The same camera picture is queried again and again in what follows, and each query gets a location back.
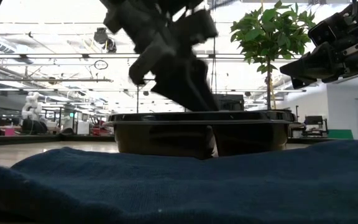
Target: robotic hand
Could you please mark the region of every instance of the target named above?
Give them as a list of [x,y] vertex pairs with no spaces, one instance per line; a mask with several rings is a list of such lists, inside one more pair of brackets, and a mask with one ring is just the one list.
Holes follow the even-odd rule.
[[340,13],[321,21],[309,30],[316,48],[301,59],[280,68],[291,76],[294,88],[322,79],[329,83],[339,77],[358,75],[358,2],[353,0]]
[[[206,84],[208,66],[196,58],[192,46],[216,37],[209,11],[195,12],[203,0],[100,0],[108,9],[104,25],[113,33],[124,29],[135,43],[139,58],[129,69],[136,85],[152,72],[153,92],[176,101],[191,111],[217,111]],[[175,22],[172,16],[191,10]]]

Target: green leaves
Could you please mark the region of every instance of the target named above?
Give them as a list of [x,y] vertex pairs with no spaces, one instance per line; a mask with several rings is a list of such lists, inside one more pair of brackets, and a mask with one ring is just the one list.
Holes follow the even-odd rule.
[[276,15],[276,9],[267,9],[264,11],[262,15],[262,22],[265,23],[266,21],[270,21]]
[[266,66],[265,65],[261,65],[258,67],[258,69],[256,70],[256,72],[260,72],[262,71],[262,69],[264,69]]
[[261,55],[261,56],[266,56],[268,53],[269,53],[269,50],[268,50],[268,49],[263,49],[263,50],[260,52],[260,55]]
[[264,24],[262,25],[263,29],[265,32],[273,32],[276,29],[276,26],[274,25],[273,22],[270,21],[266,21],[264,22]]
[[298,4],[284,6],[281,1],[273,9],[263,11],[260,8],[245,14],[231,27],[230,41],[239,43],[245,62],[260,64],[257,69],[260,73],[277,69],[267,62],[304,54],[305,45],[310,42],[306,32],[314,25],[314,14],[310,11],[298,13]]
[[248,31],[246,36],[244,37],[245,41],[254,40],[257,36],[259,36],[262,33],[262,30],[256,28],[253,30]]
[[286,42],[287,42],[287,37],[284,34],[278,35],[278,40],[277,40],[278,46],[283,46],[284,44],[286,44]]
[[291,55],[289,55],[289,54],[283,55],[283,58],[284,58],[285,60],[290,60],[290,59],[291,59]]
[[278,1],[276,4],[274,4],[274,8],[279,9],[282,5],[283,3],[281,1]]

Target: blue cloth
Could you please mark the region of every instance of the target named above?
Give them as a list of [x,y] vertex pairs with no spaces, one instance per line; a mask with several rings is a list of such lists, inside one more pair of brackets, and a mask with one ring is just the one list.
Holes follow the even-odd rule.
[[358,141],[206,161],[56,149],[0,167],[0,218],[358,223]]

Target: black bowl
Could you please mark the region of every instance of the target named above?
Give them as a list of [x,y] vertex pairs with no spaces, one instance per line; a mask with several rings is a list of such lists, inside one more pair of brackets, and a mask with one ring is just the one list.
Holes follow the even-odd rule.
[[115,114],[107,125],[120,152],[207,159],[214,135],[219,156],[281,150],[294,121],[289,111],[216,111]]

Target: ceiling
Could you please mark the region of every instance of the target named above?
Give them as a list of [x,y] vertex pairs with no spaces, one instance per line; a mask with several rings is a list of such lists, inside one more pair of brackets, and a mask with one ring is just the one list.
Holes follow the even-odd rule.
[[[307,6],[300,4],[300,10],[310,9],[316,12],[316,22],[342,10],[345,4]],[[217,54],[238,54],[238,44],[230,42],[230,26],[239,20],[246,12],[257,9],[260,3],[235,2],[221,7],[213,12],[219,37],[215,40]],[[273,7],[265,3],[264,8]],[[93,42],[93,35],[98,27],[104,27],[102,21],[106,8],[98,0],[5,0],[0,7],[0,39],[16,49],[17,54],[90,54],[102,53],[101,46]],[[117,53],[133,54],[134,45],[130,38],[120,31],[110,34],[117,45]],[[214,40],[195,46],[198,53],[214,50]],[[43,83],[45,88],[91,88],[87,92],[88,99],[103,98],[108,101],[105,106],[118,113],[135,112],[137,106],[136,86],[128,78],[128,69],[135,61],[134,58],[103,59],[108,68],[95,69],[93,66],[98,59],[34,59],[32,65],[25,65],[15,60],[0,60],[0,66],[20,74],[31,75],[31,78],[57,79],[90,79],[107,78],[111,82],[61,82],[57,85]],[[275,62],[277,68],[283,62]],[[265,77],[256,72],[258,65],[248,65],[241,60],[217,60],[213,88],[220,92],[238,90],[257,90],[264,87]],[[273,72],[277,83],[284,82],[285,76],[279,71]],[[149,82],[143,91],[150,90],[154,83]],[[96,91],[110,89],[116,91]],[[139,96],[141,104],[139,112],[183,111],[183,107],[156,94]]]

